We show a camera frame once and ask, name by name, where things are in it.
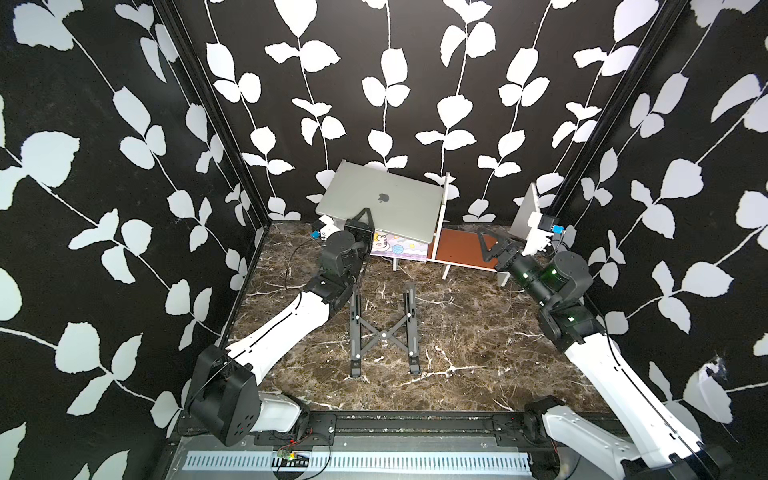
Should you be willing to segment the silver laptop computer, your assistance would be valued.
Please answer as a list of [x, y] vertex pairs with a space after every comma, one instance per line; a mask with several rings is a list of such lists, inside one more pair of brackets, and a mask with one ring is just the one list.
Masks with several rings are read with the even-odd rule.
[[429, 244], [442, 198], [437, 185], [344, 161], [316, 213], [347, 220], [367, 208], [376, 229]]

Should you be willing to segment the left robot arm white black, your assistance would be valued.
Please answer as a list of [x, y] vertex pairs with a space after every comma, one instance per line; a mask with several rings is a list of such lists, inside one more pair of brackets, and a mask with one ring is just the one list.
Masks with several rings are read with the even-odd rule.
[[197, 358], [184, 408], [223, 445], [252, 432], [294, 429], [298, 402], [262, 394], [265, 376], [297, 343], [332, 319], [360, 283], [372, 250], [375, 224], [369, 208], [346, 220], [324, 241], [319, 270], [279, 314], [225, 348], [212, 345]]

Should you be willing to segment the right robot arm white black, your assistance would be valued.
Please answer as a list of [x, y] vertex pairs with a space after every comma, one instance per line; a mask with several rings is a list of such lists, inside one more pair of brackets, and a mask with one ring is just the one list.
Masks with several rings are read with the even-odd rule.
[[554, 397], [526, 408], [527, 433], [571, 448], [612, 479], [727, 479], [732, 459], [701, 438], [658, 400], [621, 356], [606, 322], [581, 303], [593, 279], [586, 260], [561, 251], [546, 265], [523, 252], [521, 244], [499, 235], [482, 244], [484, 261], [494, 261], [539, 306], [544, 336], [591, 382], [624, 427], [622, 439], [582, 418]]

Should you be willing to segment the black folding laptop stand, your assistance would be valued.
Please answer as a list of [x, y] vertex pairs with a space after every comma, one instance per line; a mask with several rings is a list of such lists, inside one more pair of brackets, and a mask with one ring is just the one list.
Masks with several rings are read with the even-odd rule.
[[364, 305], [360, 288], [355, 286], [349, 301], [350, 376], [362, 376], [364, 356], [379, 344], [392, 343], [407, 354], [409, 372], [419, 376], [420, 363], [419, 315], [416, 289], [406, 284], [403, 293], [403, 315], [388, 330], [379, 330], [364, 318]]

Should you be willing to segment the colourful cartoon notebook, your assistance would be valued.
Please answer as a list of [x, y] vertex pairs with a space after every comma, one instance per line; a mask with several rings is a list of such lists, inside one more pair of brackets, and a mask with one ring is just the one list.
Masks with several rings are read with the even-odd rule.
[[428, 257], [428, 244], [376, 231], [371, 254], [392, 259], [425, 261]]

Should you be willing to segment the white shelf with orange boards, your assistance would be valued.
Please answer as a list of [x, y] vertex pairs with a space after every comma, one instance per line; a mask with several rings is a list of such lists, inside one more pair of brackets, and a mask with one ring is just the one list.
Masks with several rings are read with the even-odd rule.
[[506, 238], [510, 238], [520, 250], [533, 255], [550, 243], [552, 232], [539, 227], [543, 215], [536, 186], [529, 186], [509, 230], [501, 233], [471, 232], [447, 228], [443, 225], [449, 194], [449, 179], [449, 175], [442, 178], [442, 198], [432, 242], [425, 244], [387, 234], [385, 237], [389, 249], [384, 255], [392, 260], [393, 268], [397, 268], [401, 260], [440, 264], [443, 266], [443, 278], [448, 276], [453, 267], [493, 271], [497, 274], [497, 284], [504, 287], [511, 278], [511, 274], [496, 268], [498, 259], [491, 255], [492, 248], [499, 246]]

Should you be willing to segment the black base rail with vent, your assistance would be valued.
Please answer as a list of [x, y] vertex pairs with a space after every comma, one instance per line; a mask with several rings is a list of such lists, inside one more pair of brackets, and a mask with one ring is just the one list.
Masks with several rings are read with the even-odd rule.
[[155, 479], [613, 479], [642, 460], [611, 414], [312, 411], [296, 441], [252, 432], [230, 447], [183, 418]]

